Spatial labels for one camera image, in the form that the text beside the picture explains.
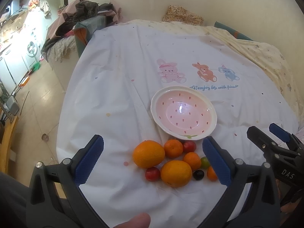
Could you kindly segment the operator hand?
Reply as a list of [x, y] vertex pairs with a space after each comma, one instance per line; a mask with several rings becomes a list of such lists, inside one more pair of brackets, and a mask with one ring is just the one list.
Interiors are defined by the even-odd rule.
[[129, 221], [121, 223], [114, 228], [148, 228], [151, 222], [150, 215], [141, 213], [134, 216]]

